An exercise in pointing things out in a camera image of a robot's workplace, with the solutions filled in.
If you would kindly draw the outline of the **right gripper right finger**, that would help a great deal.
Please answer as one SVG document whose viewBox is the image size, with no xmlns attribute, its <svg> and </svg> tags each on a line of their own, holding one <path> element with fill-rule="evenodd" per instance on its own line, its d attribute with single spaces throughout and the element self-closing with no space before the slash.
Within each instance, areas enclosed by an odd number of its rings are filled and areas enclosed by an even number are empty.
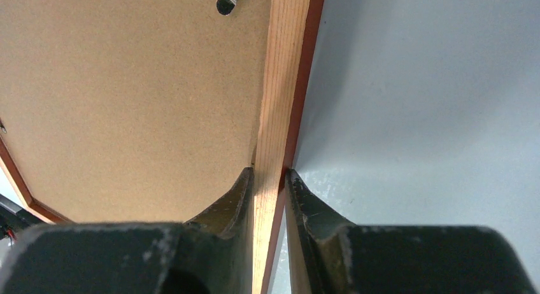
<svg viewBox="0 0 540 294">
<path fill-rule="evenodd" d="M 514 249 L 481 226 L 358 225 L 284 177 L 293 293 L 534 293 Z"/>
</svg>

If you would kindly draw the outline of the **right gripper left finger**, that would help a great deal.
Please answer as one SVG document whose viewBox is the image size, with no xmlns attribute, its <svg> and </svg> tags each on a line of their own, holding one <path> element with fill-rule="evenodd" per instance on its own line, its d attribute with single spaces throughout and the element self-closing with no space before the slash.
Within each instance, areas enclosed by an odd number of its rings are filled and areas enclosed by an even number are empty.
<svg viewBox="0 0 540 294">
<path fill-rule="evenodd" d="M 1 266 L 2 293 L 250 293 L 254 171 L 186 222 L 40 224 Z"/>
</svg>

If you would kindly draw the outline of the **brown backing board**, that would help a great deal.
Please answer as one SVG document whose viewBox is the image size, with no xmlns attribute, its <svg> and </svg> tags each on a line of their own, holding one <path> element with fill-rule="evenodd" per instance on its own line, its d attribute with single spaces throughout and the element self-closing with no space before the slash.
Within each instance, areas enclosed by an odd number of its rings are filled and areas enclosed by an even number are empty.
<svg viewBox="0 0 540 294">
<path fill-rule="evenodd" d="M 3 141 L 34 199 L 185 221 L 249 166 L 271 0 L 1 0 Z"/>
</svg>

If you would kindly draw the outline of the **wooden picture frame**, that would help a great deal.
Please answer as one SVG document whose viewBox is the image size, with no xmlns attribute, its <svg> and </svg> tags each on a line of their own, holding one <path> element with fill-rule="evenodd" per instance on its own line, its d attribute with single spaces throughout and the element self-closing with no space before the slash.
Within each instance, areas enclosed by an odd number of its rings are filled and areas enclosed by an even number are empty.
<svg viewBox="0 0 540 294">
<path fill-rule="evenodd" d="M 223 16 L 230 15 L 238 1 L 217 0 L 217 11 Z M 301 55 L 306 44 L 305 35 L 308 24 L 312 20 L 313 5 L 321 1 L 271 0 L 270 4 L 259 125 L 252 159 L 247 166 L 254 171 L 248 226 L 252 247 L 252 290 L 250 293 L 260 293 L 262 289 L 265 266 L 269 259 L 271 228 L 287 154 L 293 101 L 300 78 Z M 186 222 L 200 213 L 185 221 L 71 221 L 33 198 L 3 141 L 2 134 L 5 130 L 1 121 L 1 167 L 8 172 L 12 185 L 22 197 L 26 207 L 43 217 L 46 220 L 44 224 Z"/>
</svg>

